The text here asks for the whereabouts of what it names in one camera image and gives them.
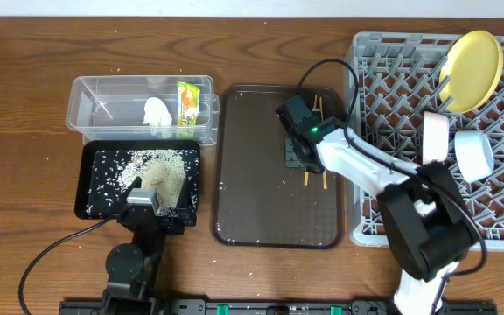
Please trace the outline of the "grey dishwasher rack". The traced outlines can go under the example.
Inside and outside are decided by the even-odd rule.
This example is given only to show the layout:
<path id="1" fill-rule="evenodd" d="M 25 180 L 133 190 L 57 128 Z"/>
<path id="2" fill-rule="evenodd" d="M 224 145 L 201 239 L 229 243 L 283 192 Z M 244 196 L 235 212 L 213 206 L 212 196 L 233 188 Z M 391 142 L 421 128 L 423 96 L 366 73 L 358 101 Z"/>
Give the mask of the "grey dishwasher rack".
<path id="1" fill-rule="evenodd" d="M 366 142 L 405 161 L 419 163 L 422 157 L 424 112 L 447 116 L 450 132 L 479 130 L 493 150 L 491 176 L 467 183 L 463 179 L 455 151 L 450 150 L 445 165 L 486 245 L 504 252 L 504 67 L 499 86 L 480 108 L 465 114 L 447 110 L 439 92 L 441 67 L 458 40 L 454 34 L 359 32 L 353 37 L 345 57 L 354 67 L 359 82 L 347 73 L 345 95 L 359 93 L 351 125 Z M 504 37 L 497 37 L 504 54 Z"/>

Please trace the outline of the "pink white bowl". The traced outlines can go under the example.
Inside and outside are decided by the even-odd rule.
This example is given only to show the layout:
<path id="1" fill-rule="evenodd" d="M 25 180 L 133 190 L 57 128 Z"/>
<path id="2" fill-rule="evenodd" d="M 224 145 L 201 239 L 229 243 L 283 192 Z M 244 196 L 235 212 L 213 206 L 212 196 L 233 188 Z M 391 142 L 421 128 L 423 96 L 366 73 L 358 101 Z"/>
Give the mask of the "pink white bowl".
<path id="1" fill-rule="evenodd" d="M 448 154 L 449 120 L 432 112 L 423 114 L 422 163 L 442 162 Z"/>

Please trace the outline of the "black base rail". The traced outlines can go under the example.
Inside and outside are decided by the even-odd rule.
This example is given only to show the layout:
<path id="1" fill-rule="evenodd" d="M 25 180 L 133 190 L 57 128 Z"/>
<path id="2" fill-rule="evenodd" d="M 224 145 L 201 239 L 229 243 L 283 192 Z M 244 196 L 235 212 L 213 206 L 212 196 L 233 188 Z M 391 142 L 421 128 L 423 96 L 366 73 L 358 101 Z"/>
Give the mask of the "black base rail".
<path id="1" fill-rule="evenodd" d="M 357 300 L 350 303 L 207 302 L 201 299 L 175 299 L 139 303 L 110 300 L 64 301 L 59 314 L 170 314 L 170 315 L 379 315 L 397 314 L 393 303 L 384 300 Z"/>

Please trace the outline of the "black plastic tray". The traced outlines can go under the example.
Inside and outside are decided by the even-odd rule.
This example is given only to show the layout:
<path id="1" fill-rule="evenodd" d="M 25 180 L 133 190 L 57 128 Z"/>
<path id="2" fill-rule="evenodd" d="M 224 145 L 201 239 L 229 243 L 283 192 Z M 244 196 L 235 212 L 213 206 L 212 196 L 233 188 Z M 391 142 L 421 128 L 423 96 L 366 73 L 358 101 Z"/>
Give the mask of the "black plastic tray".
<path id="1" fill-rule="evenodd" d="M 200 145 L 193 140 L 97 140 L 85 145 L 82 152 L 80 175 L 77 185 L 74 211 L 77 217 L 87 220 L 81 211 L 81 203 L 88 199 L 85 189 L 89 187 L 92 162 L 97 151 L 131 151 L 131 150 L 196 150 L 199 155 L 199 188 L 200 195 Z"/>

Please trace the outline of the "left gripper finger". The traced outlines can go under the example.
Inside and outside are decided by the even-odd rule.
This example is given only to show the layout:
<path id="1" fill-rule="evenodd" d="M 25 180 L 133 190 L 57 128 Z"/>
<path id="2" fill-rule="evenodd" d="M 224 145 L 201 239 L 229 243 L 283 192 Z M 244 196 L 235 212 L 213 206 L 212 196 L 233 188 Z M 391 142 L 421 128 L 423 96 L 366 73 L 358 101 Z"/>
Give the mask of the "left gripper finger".
<path id="1" fill-rule="evenodd" d="M 177 213 L 179 217 L 188 217 L 191 213 L 191 191 L 187 178 L 184 180 L 178 196 Z"/>
<path id="2" fill-rule="evenodd" d="M 133 189 L 140 188 L 142 184 L 142 179 L 140 177 L 135 177 L 135 179 L 128 185 L 124 190 L 126 193 L 130 193 Z"/>

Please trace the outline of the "white napkin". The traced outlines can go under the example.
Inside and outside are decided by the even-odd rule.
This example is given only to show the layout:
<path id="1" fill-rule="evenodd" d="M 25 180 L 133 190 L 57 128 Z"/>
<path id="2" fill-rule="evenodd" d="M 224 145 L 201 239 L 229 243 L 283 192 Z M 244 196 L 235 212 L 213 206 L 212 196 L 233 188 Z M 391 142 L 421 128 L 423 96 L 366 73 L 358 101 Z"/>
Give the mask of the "white napkin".
<path id="1" fill-rule="evenodd" d="M 152 127 L 172 126 L 172 116 L 161 99 L 151 97 L 146 101 L 143 123 Z"/>

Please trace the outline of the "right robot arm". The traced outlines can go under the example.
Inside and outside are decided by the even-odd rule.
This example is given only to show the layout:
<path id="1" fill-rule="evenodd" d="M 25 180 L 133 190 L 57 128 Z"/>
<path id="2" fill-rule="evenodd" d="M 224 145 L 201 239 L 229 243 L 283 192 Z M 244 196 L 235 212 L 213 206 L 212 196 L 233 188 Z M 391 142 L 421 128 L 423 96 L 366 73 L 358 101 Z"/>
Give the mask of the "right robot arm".
<path id="1" fill-rule="evenodd" d="M 389 248 L 402 268 L 394 295 L 401 314 L 434 314 L 448 280 L 483 236 L 449 170 L 391 157 L 334 117 L 280 119 L 297 159 L 311 173 L 336 172 L 378 203 Z"/>

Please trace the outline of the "wooden chopstick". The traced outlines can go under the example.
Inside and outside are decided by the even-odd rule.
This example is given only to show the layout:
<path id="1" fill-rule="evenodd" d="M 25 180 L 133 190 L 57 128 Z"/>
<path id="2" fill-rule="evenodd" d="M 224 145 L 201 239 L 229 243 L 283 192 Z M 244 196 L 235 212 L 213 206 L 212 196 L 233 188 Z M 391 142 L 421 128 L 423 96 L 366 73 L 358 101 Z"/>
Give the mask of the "wooden chopstick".
<path id="1" fill-rule="evenodd" d="M 320 112 L 321 120 L 324 121 L 323 98 L 321 96 L 318 98 L 318 109 Z M 323 171 L 322 178 L 323 178 L 323 189 L 327 190 L 328 184 L 327 184 L 327 170 L 326 169 L 324 169 L 324 171 Z"/>
<path id="2" fill-rule="evenodd" d="M 313 101 L 313 108 L 316 109 L 318 106 L 318 95 L 315 94 L 314 96 L 314 101 Z M 309 183 L 309 172 L 308 171 L 305 171 L 304 172 L 304 186 L 308 186 L 308 183 Z"/>

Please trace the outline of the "yellow plate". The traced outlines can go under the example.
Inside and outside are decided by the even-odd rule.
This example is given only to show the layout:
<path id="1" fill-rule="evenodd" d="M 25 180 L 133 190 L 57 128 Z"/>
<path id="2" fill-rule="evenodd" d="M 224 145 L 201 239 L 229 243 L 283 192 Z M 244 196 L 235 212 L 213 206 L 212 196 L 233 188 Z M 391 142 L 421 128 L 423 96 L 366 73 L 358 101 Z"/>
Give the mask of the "yellow plate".
<path id="1" fill-rule="evenodd" d="M 447 110 L 465 113 L 483 105 L 501 79 L 504 55 L 500 43 L 487 31 L 471 31 L 461 37 L 446 55 L 439 82 Z"/>

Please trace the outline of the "green orange snack wrapper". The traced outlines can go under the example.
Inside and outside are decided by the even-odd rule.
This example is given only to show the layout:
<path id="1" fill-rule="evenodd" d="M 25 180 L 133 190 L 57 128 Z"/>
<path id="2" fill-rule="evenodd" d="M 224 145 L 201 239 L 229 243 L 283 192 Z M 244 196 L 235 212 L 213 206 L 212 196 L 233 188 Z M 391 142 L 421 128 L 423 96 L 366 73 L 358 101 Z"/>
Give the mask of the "green orange snack wrapper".
<path id="1" fill-rule="evenodd" d="M 200 114 L 200 88 L 191 83 L 179 81 L 177 138 L 188 139 L 193 136 Z"/>

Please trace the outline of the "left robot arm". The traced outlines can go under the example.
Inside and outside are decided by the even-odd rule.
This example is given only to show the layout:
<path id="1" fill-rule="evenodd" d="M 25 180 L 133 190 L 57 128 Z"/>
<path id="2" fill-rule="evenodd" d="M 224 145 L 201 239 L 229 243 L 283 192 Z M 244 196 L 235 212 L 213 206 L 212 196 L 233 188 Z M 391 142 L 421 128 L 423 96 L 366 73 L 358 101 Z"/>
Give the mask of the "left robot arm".
<path id="1" fill-rule="evenodd" d="M 112 218 L 133 233 L 130 243 L 113 248 L 106 259 L 107 287 L 103 292 L 103 315 L 167 314 L 168 303 L 155 294 L 158 268 L 167 235 L 182 235 L 195 219 L 192 185 L 186 179 L 178 193 L 176 217 L 158 215 L 158 196 L 134 179 L 111 207 Z"/>

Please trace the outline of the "brown serving tray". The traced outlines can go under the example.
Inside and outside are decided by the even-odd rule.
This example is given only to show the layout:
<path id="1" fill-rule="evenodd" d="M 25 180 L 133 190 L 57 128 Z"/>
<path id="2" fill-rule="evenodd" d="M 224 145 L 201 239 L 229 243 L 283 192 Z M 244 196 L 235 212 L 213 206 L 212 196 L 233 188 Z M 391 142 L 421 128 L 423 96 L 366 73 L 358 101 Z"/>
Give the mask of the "brown serving tray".
<path id="1" fill-rule="evenodd" d="M 230 246 L 332 249 L 345 234 L 344 182 L 285 165 L 275 113 L 293 86 L 234 85 L 222 97 L 213 237 Z"/>

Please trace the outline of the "spilled rice pile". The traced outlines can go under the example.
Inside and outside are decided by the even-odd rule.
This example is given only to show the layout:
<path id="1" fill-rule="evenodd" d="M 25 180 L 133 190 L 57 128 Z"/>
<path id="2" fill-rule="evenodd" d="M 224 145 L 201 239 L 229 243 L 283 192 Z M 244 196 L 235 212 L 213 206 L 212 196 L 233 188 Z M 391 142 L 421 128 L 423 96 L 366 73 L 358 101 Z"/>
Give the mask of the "spilled rice pile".
<path id="1" fill-rule="evenodd" d="M 158 214 L 170 214 L 177 208 L 180 190 L 189 180 L 191 209 L 196 212 L 199 199 L 199 155 L 196 150 L 98 150 L 92 162 L 87 200 L 80 210 L 88 218 L 110 216 L 112 206 L 135 179 L 143 189 L 157 192 Z"/>

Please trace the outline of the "clear plastic bin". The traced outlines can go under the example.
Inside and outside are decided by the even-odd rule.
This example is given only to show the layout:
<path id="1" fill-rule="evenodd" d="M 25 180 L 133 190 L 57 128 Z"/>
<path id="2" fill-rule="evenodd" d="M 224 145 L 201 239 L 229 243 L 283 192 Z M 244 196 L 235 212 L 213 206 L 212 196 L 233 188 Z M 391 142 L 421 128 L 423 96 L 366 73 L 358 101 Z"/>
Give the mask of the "clear plastic bin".
<path id="1" fill-rule="evenodd" d="M 200 89 L 200 112 L 194 134 L 188 140 L 202 146 L 215 145 L 221 105 L 214 93 L 214 80 L 208 75 L 78 77 L 73 81 L 66 124 L 69 129 L 80 132 L 86 143 L 94 140 L 178 140 L 179 81 Z M 151 97 L 165 103 L 172 126 L 144 124 L 144 104 Z"/>

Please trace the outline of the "white cup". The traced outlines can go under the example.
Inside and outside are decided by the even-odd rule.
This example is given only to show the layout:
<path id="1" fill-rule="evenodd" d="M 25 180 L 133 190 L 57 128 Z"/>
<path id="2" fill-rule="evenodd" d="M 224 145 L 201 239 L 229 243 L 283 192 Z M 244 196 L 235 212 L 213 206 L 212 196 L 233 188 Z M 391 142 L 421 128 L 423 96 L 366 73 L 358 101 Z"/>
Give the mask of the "white cup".
<path id="1" fill-rule="evenodd" d="M 436 203 L 424 203 L 421 199 L 414 202 L 414 208 L 420 216 L 424 217 L 436 210 Z"/>

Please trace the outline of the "light blue bowl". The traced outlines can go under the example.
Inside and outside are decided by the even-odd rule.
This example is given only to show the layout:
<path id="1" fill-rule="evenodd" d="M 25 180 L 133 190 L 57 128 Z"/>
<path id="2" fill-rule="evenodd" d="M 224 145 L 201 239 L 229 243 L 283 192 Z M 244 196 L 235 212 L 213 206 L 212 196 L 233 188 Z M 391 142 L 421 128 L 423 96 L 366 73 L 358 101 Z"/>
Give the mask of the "light blue bowl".
<path id="1" fill-rule="evenodd" d="M 467 183 L 489 177 L 494 171 L 494 155 L 488 137 L 478 130 L 459 130 L 454 137 L 458 169 Z"/>

